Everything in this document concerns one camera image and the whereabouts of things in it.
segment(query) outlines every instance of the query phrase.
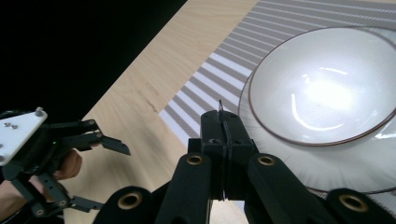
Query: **white bowl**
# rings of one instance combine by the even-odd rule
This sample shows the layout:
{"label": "white bowl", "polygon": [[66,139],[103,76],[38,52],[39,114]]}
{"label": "white bowl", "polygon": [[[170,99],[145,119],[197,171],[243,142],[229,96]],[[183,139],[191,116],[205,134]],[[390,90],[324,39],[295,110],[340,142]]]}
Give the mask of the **white bowl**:
{"label": "white bowl", "polygon": [[[342,106],[348,108],[350,119],[355,120],[355,125],[348,124],[347,129],[343,130],[343,128],[340,127],[336,129],[338,131],[335,132],[327,130],[312,132],[311,129],[306,127],[298,127],[299,125],[304,127],[304,125],[299,123],[297,120],[293,120],[293,103],[291,95],[293,93],[298,93],[300,94],[298,98],[299,100],[302,99],[307,101],[309,98],[304,95],[304,91],[302,90],[309,89],[309,85],[306,83],[306,77],[302,77],[304,74],[287,78],[287,71],[295,72],[289,72],[289,74],[298,74],[298,72],[301,71],[298,69],[298,64],[292,61],[297,60],[299,62],[308,62],[307,64],[318,66],[318,69],[311,67],[312,69],[305,70],[306,73],[310,72],[310,74],[323,72],[324,76],[333,77],[337,75],[333,73],[337,72],[319,68],[327,67],[335,69],[338,68],[338,70],[342,69],[340,69],[340,67],[330,67],[328,64],[317,65],[310,63],[310,57],[306,57],[306,53],[313,53],[314,55],[311,56],[316,62],[317,60],[315,55],[318,55],[318,51],[309,49],[310,46],[312,47],[315,45],[306,45],[301,42],[300,44],[305,45],[307,48],[306,50],[300,50],[300,53],[290,52],[290,55],[282,53],[282,58],[273,58],[271,61],[273,65],[277,64],[277,66],[273,67],[273,65],[269,64],[265,65],[265,67],[273,67],[272,70],[263,69],[263,64],[270,62],[268,59],[274,56],[272,54],[275,51],[281,50],[283,52],[288,52],[287,49],[282,49],[287,46],[286,43],[292,43],[288,41],[282,45],[283,47],[280,46],[276,48],[276,50],[271,52],[262,61],[243,89],[239,105],[239,116],[244,122],[249,136],[255,141],[260,152],[279,157],[286,163],[300,181],[310,189],[329,191],[332,189],[349,188],[363,193],[378,193],[395,189],[396,118],[391,115],[395,106],[395,94],[392,92],[394,92],[394,88],[396,87],[394,85],[394,78],[396,77],[396,70],[394,69],[396,57],[395,48],[391,43],[396,43],[396,32],[380,28],[360,28],[359,30],[356,30],[355,28],[329,28],[326,30],[317,30],[307,33],[307,35],[312,34],[318,34],[318,36],[311,39],[311,42],[316,42],[317,38],[322,38],[326,40],[324,42],[329,43],[329,45],[334,39],[349,39],[352,34],[355,34],[355,42],[359,43],[358,39],[361,39],[361,35],[364,35],[369,36],[375,45],[379,43],[379,46],[384,47],[381,52],[379,52],[377,48],[372,48],[370,52],[367,52],[367,46],[363,45],[360,48],[354,49],[354,51],[358,51],[361,55],[350,52],[354,55],[354,58],[350,59],[343,57],[343,61],[337,61],[337,64],[343,64],[345,67],[350,67],[351,69],[347,71],[343,70],[344,72],[352,74],[351,76],[353,79],[349,80],[349,82],[345,83],[343,82],[343,79],[337,78],[331,79],[331,81],[341,82],[338,83],[338,85],[341,85],[339,88],[344,88],[346,94],[351,92],[354,96],[349,99],[349,102],[357,106],[359,109],[348,106],[347,104]],[[304,38],[304,36],[305,34],[299,35],[293,39],[301,39]],[[381,58],[382,61],[386,60],[386,62],[377,62],[377,58]],[[374,60],[377,63],[362,61],[361,63],[355,63],[357,67],[350,66],[350,63],[347,63],[358,59]],[[384,70],[384,67],[393,68],[393,70]],[[360,73],[359,68],[374,69],[377,72],[372,74],[367,73],[366,70],[364,70]],[[382,74],[379,73],[379,71],[388,71],[389,74]],[[357,74],[362,74],[361,76],[365,76],[371,81],[361,81],[361,78]],[[383,78],[392,84],[389,85],[388,82],[383,82]],[[355,92],[356,88],[360,89],[367,99],[359,97]],[[260,97],[259,95],[254,96],[254,94],[258,94],[254,92],[261,92]],[[271,97],[264,94],[270,94],[278,101],[273,101]],[[308,105],[313,104],[309,101],[304,103]],[[259,105],[262,104],[267,104],[266,108],[276,110],[277,112],[273,112],[272,115],[270,115],[271,112],[263,112],[263,114],[259,113],[262,112],[262,107],[259,107]],[[285,111],[279,109],[281,105],[284,106],[282,108],[284,108]],[[371,109],[375,109],[378,114],[382,114],[382,117],[372,117],[371,113],[365,111]],[[317,113],[322,112],[327,113],[326,110],[320,109],[318,109]],[[312,126],[318,127],[315,120],[304,117],[303,114],[300,115],[307,120],[305,122],[312,122],[310,123]],[[319,119],[319,121],[326,121],[320,118],[320,114],[311,113],[311,116]],[[326,116],[328,116],[327,119],[333,118],[332,114],[329,113],[327,113]],[[356,118],[371,118],[374,119],[375,122],[371,122],[371,125],[366,125],[366,123],[362,122],[359,126],[356,124],[356,122],[359,123]],[[269,126],[270,128],[264,128],[263,124],[273,126]],[[365,130],[362,131],[358,127],[365,127]],[[339,135],[337,132],[344,132],[345,135]],[[303,137],[304,134],[311,134],[313,137],[307,140]]]}
{"label": "white bowl", "polygon": [[396,50],[359,29],[298,35],[269,53],[249,97],[262,126],[295,144],[351,141],[380,127],[396,108]]}

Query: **white stripe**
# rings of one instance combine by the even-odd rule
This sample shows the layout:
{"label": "white stripe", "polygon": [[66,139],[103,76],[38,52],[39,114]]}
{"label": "white stripe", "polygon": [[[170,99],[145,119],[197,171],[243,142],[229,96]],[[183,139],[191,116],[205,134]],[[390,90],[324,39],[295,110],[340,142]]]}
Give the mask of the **white stripe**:
{"label": "white stripe", "polygon": [[[186,82],[185,87],[189,88],[192,92],[197,94],[201,99],[203,99],[205,102],[207,102],[213,108],[216,108],[216,109],[219,108],[219,100],[221,100],[221,99],[215,99],[212,96],[206,94],[204,91],[199,89],[197,86],[195,86],[190,81]],[[229,108],[226,108],[225,106],[224,106],[224,110],[231,111]]]}
{"label": "white stripe", "polygon": [[244,38],[246,38],[246,39],[250,39],[250,40],[253,40],[253,41],[262,43],[262,44],[267,45],[267,46],[271,46],[271,47],[276,47],[276,46],[277,46],[277,45],[273,45],[273,44],[267,43],[267,42],[265,42],[265,41],[262,41],[262,39],[256,39],[256,38],[253,38],[253,37],[248,36],[248,35],[243,35],[243,34],[237,33],[236,30],[233,31],[233,34],[234,34],[234,35],[240,35],[240,36],[242,36],[242,37],[244,37]]}
{"label": "white stripe", "polygon": [[[247,51],[247,50],[245,50],[245,49],[237,48],[235,45],[227,43],[227,41],[233,41],[233,42],[236,42],[236,43],[238,43],[238,44],[244,45],[244,43],[243,43],[242,41],[239,41],[239,40],[234,39],[234,38],[231,38],[231,37],[227,37],[227,39],[225,39],[225,40],[222,42],[222,44],[223,44],[223,45],[227,45],[227,46],[229,46],[230,48],[233,48],[233,49],[237,49],[237,50],[239,50],[239,51],[242,51],[242,52],[244,52],[244,53],[246,53],[246,54],[248,54],[248,55],[250,55],[250,56],[253,56],[253,57],[257,58],[258,60],[261,60],[261,59],[262,59],[262,56],[261,56],[261,55],[254,54],[254,53],[252,53],[252,52],[250,52],[250,51]],[[259,48],[257,48],[257,47],[252,46],[252,45],[246,45],[246,46],[252,47],[252,48],[254,48],[254,49],[258,50],[258,51],[263,52],[264,54],[265,54],[265,53],[268,53],[268,51],[266,51],[266,50],[264,50],[264,49],[259,49]],[[245,61],[246,61],[246,62],[249,62],[249,63],[254,63],[254,62],[252,62],[251,60],[245,60]]]}
{"label": "white stripe", "polygon": [[320,24],[316,24],[316,23],[312,23],[312,22],[308,22],[308,21],[297,21],[297,20],[294,20],[294,19],[286,18],[286,17],[280,17],[280,16],[271,15],[271,14],[268,14],[268,13],[262,13],[260,11],[258,11],[258,12],[250,11],[249,13],[250,14],[259,14],[261,16],[266,16],[266,17],[277,18],[277,19],[281,19],[281,20],[284,20],[284,21],[294,21],[294,22],[297,22],[297,23],[302,23],[302,24],[305,24],[305,25],[316,26],[316,27],[320,27],[320,28],[326,27],[325,25],[320,25]]}
{"label": "white stripe", "polygon": [[347,8],[356,8],[356,9],[361,9],[361,10],[366,10],[366,11],[378,11],[378,12],[395,12],[395,10],[388,10],[388,9],[383,9],[383,8],[371,8],[371,7],[357,7],[357,6],[346,6],[343,4],[331,4],[331,3],[324,3],[324,2],[317,2],[317,1],[302,1],[302,0],[297,0],[297,2],[302,2],[302,3],[310,3],[310,4],[317,4],[317,5],[325,5],[325,6],[332,6],[332,7],[347,7]]}
{"label": "white stripe", "polygon": [[349,21],[339,21],[339,20],[333,20],[333,19],[328,19],[328,18],[318,17],[318,16],[310,16],[310,15],[308,15],[308,14],[297,13],[297,12],[291,12],[291,11],[281,10],[281,9],[276,9],[276,8],[269,8],[269,7],[260,7],[260,8],[262,8],[263,10],[271,10],[271,11],[275,11],[275,12],[281,12],[281,13],[286,13],[286,14],[291,14],[291,15],[296,15],[296,16],[302,16],[302,17],[312,18],[312,19],[316,19],[316,20],[322,20],[322,21],[335,21],[335,22],[340,22],[340,23],[348,24],[348,25],[359,25],[359,26],[363,26],[363,24],[360,24],[360,23],[349,22]]}
{"label": "white stripe", "polygon": [[250,25],[250,26],[254,26],[254,27],[257,27],[257,28],[262,29],[262,30],[268,30],[268,31],[272,31],[272,32],[275,32],[275,33],[279,33],[279,34],[282,34],[282,35],[294,36],[293,34],[289,34],[289,33],[283,32],[283,31],[274,30],[274,29],[271,29],[271,28],[260,26],[260,25],[257,25],[255,23],[251,23],[251,22],[248,22],[248,21],[241,21],[241,23],[244,23],[244,24]]}
{"label": "white stripe", "polygon": [[184,132],[184,130],[164,109],[163,111],[160,112],[160,117],[163,119],[166,125],[168,125],[170,130],[172,130],[175,133],[175,135],[184,144],[184,146],[187,147],[190,139],[189,135],[186,132]]}
{"label": "white stripe", "polygon": [[175,112],[195,131],[196,134],[200,132],[200,126],[195,120],[184,111],[174,100],[168,104]]}
{"label": "white stripe", "polygon": [[271,39],[274,39],[274,40],[278,40],[278,41],[282,41],[282,42],[285,41],[284,38],[277,38],[277,37],[272,36],[272,35],[265,35],[264,33],[256,32],[256,31],[247,29],[247,28],[245,28],[245,27],[236,27],[235,30],[236,30],[236,29],[241,29],[241,30],[244,30],[244,31],[246,31],[246,32],[248,32],[248,33],[253,33],[253,34],[256,34],[256,35],[260,35],[260,36],[265,36],[265,37],[268,37],[268,38],[271,38]]}
{"label": "white stripe", "polygon": [[355,17],[355,18],[364,18],[364,19],[375,20],[375,21],[390,21],[390,22],[394,22],[395,21],[395,20],[392,20],[392,19],[361,16],[361,15],[355,15],[355,14],[349,14],[349,13],[341,13],[341,12],[337,12],[337,11],[316,9],[316,8],[312,8],[312,7],[297,7],[297,6],[290,6],[290,5],[286,5],[286,4],[271,3],[271,2],[266,2],[266,4],[278,5],[278,6],[282,6],[282,7],[294,7],[294,8],[300,8],[300,9],[307,9],[307,10],[312,10],[312,11],[317,11],[317,12],[326,12],[326,13],[332,13],[332,14],[335,14],[335,15],[342,15],[342,16]]}
{"label": "white stripe", "polygon": [[197,114],[199,115],[203,115],[204,113],[206,113],[206,111],[197,103],[195,103],[195,101],[193,101],[188,95],[186,95],[186,93],[184,93],[183,91],[179,91],[177,93],[177,96],[180,97],[180,99],[186,103],[186,105],[188,105],[189,107],[191,107],[191,109],[195,112],[197,112]]}
{"label": "white stripe", "polygon": [[250,17],[250,16],[246,16],[246,18],[254,20],[254,21],[270,23],[270,24],[273,24],[273,25],[276,25],[276,26],[283,26],[283,27],[286,27],[286,28],[289,28],[289,29],[292,29],[292,30],[298,30],[298,31],[301,31],[301,32],[307,32],[307,30],[305,30],[305,29],[300,29],[300,28],[295,27],[295,26],[289,26],[287,24],[282,24],[282,23],[278,23],[278,22],[274,22],[274,21],[261,20],[259,18]]}
{"label": "white stripe", "polygon": [[227,67],[233,69],[234,71],[241,73],[245,77],[248,77],[251,74],[251,70],[250,69],[248,69],[248,68],[246,68],[246,67],[244,67],[242,65],[239,65],[239,64],[237,64],[237,63],[235,63],[235,62],[233,62],[231,60],[228,60],[228,59],[218,55],[217,53],[211,53],[209,58],[211,58],[211,59],[213,59],[215,61],[218,61],[219,63],[222,63],[222,64],[226,65]]}
{"label": "white stripe", "polygon": [[219,70],[217,67],[213,66],[210,63],[204,62],[201,67],[215,75],[216,77],[219,77],[223,79],[224,81],[230,83],[231,85],[235,86],[238,90],[242,90],[245,86],[245,83],[228,75],[227,73]]}
{"label": "white stripe", "polygon": [[206,76],[202,75],[201,73],[195,73],[194,75],[198,80],[202,81],[203,83],[206,84],[210,89],[213,91],[217,92],[220,96],[223,96],[225,99],[229,100],[231,103],[234,105],[239,104],[239,98],[234,96],[231,92],[225,90],[222,88],[219,84],[216,82],[210,80]]}
{"label": "white stripe", "polygon": [[251,61],[247,61],[246,59],[242,58],[241,56],[239,56],[239,55],[237,55],[237,54],[235,54],[235,53],[233,53],[233,52],[231,52],[231,51],[229,51],[229,50],[227,50],[227,49],[222,48],[221,45],[216,49],[216,51],[219,51],[219,50],[222,50],[222,51],[224,51],[224,52],[226,52],[226,53],[228,53],[228,54],[231,54],[231,55],[233,55],[235,58],[238,58],[238,59],[243,60],[243,61],[245,61],[245,62],[252,63],[252,66],[253,66],[253,67],[256,67],[256,66],[257,66],[257,63],[254,63],[254,62],[251,62]]}

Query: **robotic arm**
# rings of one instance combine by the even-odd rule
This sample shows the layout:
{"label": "robotic arm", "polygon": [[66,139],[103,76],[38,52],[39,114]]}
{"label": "robotic arm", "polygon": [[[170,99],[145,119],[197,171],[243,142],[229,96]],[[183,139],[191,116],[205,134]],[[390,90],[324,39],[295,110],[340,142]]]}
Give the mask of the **robotic arm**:
{"label": "robotic arm", "polygon": [[[120,140],[105,136],[93,119],[46,124],[46,118],[46,112],[39,107],[35,112],[0,120],[3,125],[0,165],[4,178],[22,194],[36,217],[48,217],[68,207],[84,212],[100,209],[101,203],[70,197],[52,174],[72,148],[85,151],[102,144],[107,149],[130,155],[129,148]],[[32,175],[38,177],[55,199],[54,203],[47,203],[29,182]]]}
{"label": "robotic arm", "polygon": [[326,199],[311,193],[279,158],[260,153],[239,116],[213,110],[201,116],[201,138],[190,139],[172,179],[149,192],[115,192],[93,224],[203,224],[213,200],[244,201],[249,223],[396,223],[395,218],[352,189]]}

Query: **black background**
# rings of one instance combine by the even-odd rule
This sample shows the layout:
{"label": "black background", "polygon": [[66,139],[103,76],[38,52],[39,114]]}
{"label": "black background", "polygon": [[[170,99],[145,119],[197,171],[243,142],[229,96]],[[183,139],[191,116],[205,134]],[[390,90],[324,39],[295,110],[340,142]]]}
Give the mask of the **black background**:
{"label": "black background", "polygon": [[0,112],[82,119],[185,2],[1,0]]}

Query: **finger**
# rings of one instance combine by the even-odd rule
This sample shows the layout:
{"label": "finger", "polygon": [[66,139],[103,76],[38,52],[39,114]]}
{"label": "finger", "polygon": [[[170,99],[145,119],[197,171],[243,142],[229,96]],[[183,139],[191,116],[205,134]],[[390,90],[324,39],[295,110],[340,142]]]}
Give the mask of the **finger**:
{"label": "finger", "polygon": [[55,199],[50,195],[50,192],[44,187],[37,176],[30,177],[29,182],[40,192],[47,200],[47,203],[55,202]]}
{"label": "finger", "polygon": [[61,169],[55,172],[54,176],[58,180],[67,179],[76,176],[81,168],[82,158],[72,149],[69,154],[64,157]]}
{"label": "finger", "polygon": [[70,174],[66,178],[76,177],[79,174],[79,171],[81,170],[81,165],[82,165],[82,158],[77,157],[73,171],[70,172]]}

